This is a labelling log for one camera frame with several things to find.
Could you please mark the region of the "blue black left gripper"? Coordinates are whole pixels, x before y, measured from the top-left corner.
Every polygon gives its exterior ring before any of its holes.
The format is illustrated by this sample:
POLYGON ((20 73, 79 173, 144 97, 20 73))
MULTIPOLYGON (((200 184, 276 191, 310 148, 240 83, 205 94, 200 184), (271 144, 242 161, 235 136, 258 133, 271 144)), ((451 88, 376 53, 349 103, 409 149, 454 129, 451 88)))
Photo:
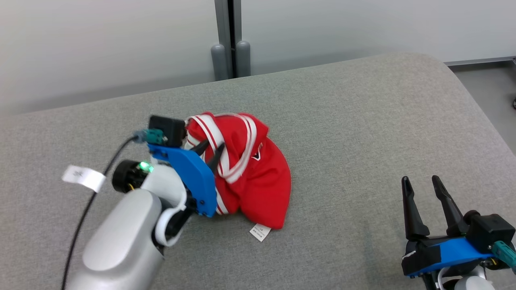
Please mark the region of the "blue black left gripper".
POLYGON ((189 150, 148 144, 153 171, 147 176, 147 190, 173 206, 184 204, 187 191, 190 191, 196 201, 194 211, 212 218, 217 209, 214 175, 218 172, 225 144, 219 145, 212 158, 204 162, 201 157, 205 156, 209 146, 207 139, 189 150))

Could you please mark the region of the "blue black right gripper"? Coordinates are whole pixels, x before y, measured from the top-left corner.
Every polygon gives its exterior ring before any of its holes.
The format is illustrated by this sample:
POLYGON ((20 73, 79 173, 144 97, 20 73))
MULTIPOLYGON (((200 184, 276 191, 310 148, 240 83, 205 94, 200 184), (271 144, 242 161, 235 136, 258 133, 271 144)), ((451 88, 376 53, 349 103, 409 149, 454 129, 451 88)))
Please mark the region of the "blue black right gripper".
POLYGON ((405 236, 408 240, 406 254, 402 257, 402 271, 407 277, 441 270, 445 267, 456 268, 465 273, 466 264, 483 263, 485 268, 495 270, 495 259, 488 246, 494 243, 491 236, 465 236, 469 226, 439 176, 432 176, 436 197, 440 200, 450 237, 429 238, 430 231, 423 224, 414 201, 414 190, 407 176, 403 176, 402 202, 405 218, 405 236))

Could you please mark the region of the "red jersey with white trim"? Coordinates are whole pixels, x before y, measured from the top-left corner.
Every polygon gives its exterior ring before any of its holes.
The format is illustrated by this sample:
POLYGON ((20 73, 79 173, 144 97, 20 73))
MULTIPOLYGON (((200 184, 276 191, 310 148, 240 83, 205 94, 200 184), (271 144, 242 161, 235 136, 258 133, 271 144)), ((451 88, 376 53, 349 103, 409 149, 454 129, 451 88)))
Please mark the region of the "red jersey with white trim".
POLYGON ((251 233, 262 241, 284 226, 291 197, 291 171, 280 149, 269 138, 268 126, 247 113, 189 117, 184 148, 208 141, 204 161, 225 145, 215 173, 218 215, 242 213, 256 226, 251 233))

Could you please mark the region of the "grey fabric sofa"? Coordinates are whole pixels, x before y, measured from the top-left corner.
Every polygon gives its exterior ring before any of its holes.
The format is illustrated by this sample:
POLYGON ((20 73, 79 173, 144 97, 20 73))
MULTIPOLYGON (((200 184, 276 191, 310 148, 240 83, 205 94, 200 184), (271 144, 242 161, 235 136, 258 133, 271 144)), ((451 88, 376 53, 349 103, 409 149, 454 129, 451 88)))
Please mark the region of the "grey fabric sofa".
POLYGON ((516 156, 442 62, 394 53, 92 103, 0 114, 0 290, 60 290, 90 198, 68 165, 105 168, 149 116, 247 112, 285 155, 285 226, 259 242, 244 216, 193 217, 154 290, 424 290, 403 275, 401 179, 432 235, 431 177, 462 212, 516 226, 516 156))

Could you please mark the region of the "grey partition post with feet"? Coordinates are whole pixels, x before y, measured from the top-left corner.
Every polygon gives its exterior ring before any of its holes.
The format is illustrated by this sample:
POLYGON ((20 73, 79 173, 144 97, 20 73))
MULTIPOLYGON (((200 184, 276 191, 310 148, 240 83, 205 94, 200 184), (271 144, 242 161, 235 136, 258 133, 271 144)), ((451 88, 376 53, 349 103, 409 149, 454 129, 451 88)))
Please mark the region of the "grey partition post with feet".
POLYGON ((218 43, 211 47, 216 81, 251 75, 251 46, 243 40, 241 0, 214 0, 218 43))

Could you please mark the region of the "grey partition floor rail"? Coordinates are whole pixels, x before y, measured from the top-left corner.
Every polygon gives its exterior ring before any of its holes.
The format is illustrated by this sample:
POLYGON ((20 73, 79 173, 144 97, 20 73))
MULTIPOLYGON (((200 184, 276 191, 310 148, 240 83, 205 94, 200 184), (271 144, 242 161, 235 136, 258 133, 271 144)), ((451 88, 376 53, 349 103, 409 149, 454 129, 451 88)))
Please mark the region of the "grey partition floor rail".
POLYGON ((514 61, 515 59, 516 59, 516 56, 507 56, 507 57, 484 58, 484 59, 475 59, 475 60, 446 61, 446 62, 444 62, 444 64, 446 64, 446 66, 464 66, 464 65, 492 64, 492 63, 504 62, 504 61, 514 61))

